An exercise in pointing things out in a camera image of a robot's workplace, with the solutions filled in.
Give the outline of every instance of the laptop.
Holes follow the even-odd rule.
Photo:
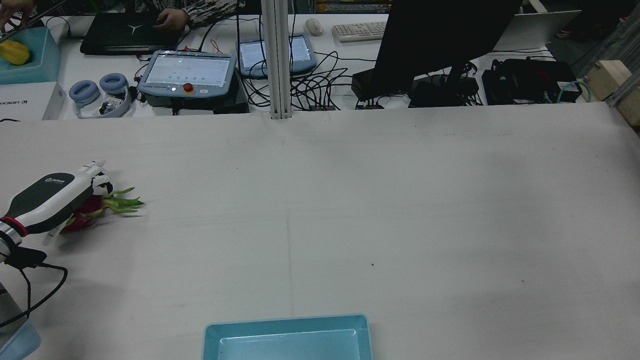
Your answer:
[[[80,52],[87,55],[144,55],[156,50],[175,50],[179,32],[163,33],[157,14],[98,13],[84,36]]]
[[[544,47],[579,13],[580,10],[516,14],[493,49],[509,51]]]

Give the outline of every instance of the black laptop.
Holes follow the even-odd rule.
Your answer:
[[[98,13],[84,36],[80,52],[87,55],[144,55],[156,50],[175,50],[180,33],[163,33],[157,14]]]

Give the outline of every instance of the person's hand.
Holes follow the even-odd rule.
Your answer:
[[[184,10],[164,9],[158,15],[160,25],[154,26],[154,29],[160,31],[182,31],[189,24],[189,15]]]
[[[22,12],[22,26],[27,26],[29,16],[33,12],[35,3],[33,0],[2,0],[0,8],[0,30],[4,33],[4,25],[11,19],[14,13]]]

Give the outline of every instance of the white table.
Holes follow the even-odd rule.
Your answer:
[[[1,127],[0,204],[94,159],[147,203],[25,239],[70,270],[30,359],[198,359],[210,322],[345,313],[375,360],[640,354],[640,143],[602,102]],[[34,300],[59,279],[27,274]]]
[[[304,22],[309,17],[315,17],[320,20],[324,27],[324,34],[319,37],[311,37],[314,50],[321,53],[330,53],[337,51],[341,58],[361,58],[368,60],[375,60],[378,55],[378,47],[380,46],[379,40],[355,42],[355,43],[340,43],[332,34],[331,27],[336,24],[346,24],[351,22],[369,22],[369,21],[384,21],[387,15],[380,14],[313,14],[313,15],[297,15],[294,27],[294,32],[304,31]],[[251,19],[254,16],[246,15],[244,19]],[[83,35],[89,28],[93,17],[71,17],[69,22],[73,35]],[[241,39],[258,38],[258,21],[241,21]],[[290,24],[293,26],[293,16],[290,15]],[[84,55],[80,53],[79,48],[81,41],[72,40],[66,38],[67,25],[61,19],[51,19],[49,21],[49,28],[54,35],[54,38],[58,42],[61,51],[62,59],[60,65],[60,74],[58,76],[58,82],[62,89],[68,91],[69,88],[76,82],[84,79],[91,79],[96,83],[99,79],[111,72],[121,72],[125,74],[131,84],[135,84],[133,81],[134,73],[145,62],[139,61],[135,56],[93,56]],[[180,47],[188,46],[190,48],[198,48],[202,41],[202,37],[205,35],[206,28],[196,28],[189,36],[180,43]],[[213,30],[205,39],[203,51],[216,52],[210,40],[214,40],[221,51],[224,53],[235,53],[236,51],[236,22],[234,20],[225,20],[218,23],[213,27]],[[476,74],[476,78],[479,80],[484,69],[490,69],[493,59],[504,60],[506,58],[523,58],[531,54],[517,54],[517,53],[490,53],[479,59],[475,59],[474,63],[478,66],[480,71]],[[323,55],[317,55],[317,60],[321,61],[324,58]],[[319,71],[326,71],[333,66],[332,61],[324,62]],[[358,60],[340,60],[338,67],[347,67],[348,71],[346,75],[351,75],[356,72],[373,68],[374,63],[369,61]],[[138,75],[143,74],[143,70],[138,72]],[[350,79],[341,79],[338,83],[350,83]],[[256,81],[256,84],[266,85],[267,81]],[[484,90],[480,89],[481,97],[484,98]],[[357,98],[353,95],[350,86],[335,86],[332,91],[332,99],[336,102],[339,108],[353,109],[357,102]],[[382,98],[380,103],[386,108],[406,108],[409,103],[407,97],[394,97],[394,98]],[[269,111],[269,108],[257,108],[252,106],[251,111]],[[210,111],[204,110],[182,110],[181,115],[197,115],[197,114],[211,114]],[[126,117],[149,117],[155,115],[171,115],[171,109],[169,108],[155,108],[148,104],[142,104],[135,102],[132,110],[126,114]],[[75,119],[76,116],[73,112],[72,101],[66,99],[65,111],[61,114],[62,119]]]

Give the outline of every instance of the yellow fruit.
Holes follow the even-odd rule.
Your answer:
[[[29,48],[20,42],[7,40],[0,42],[0,58],[14,65],[23,65],[29,60]]]

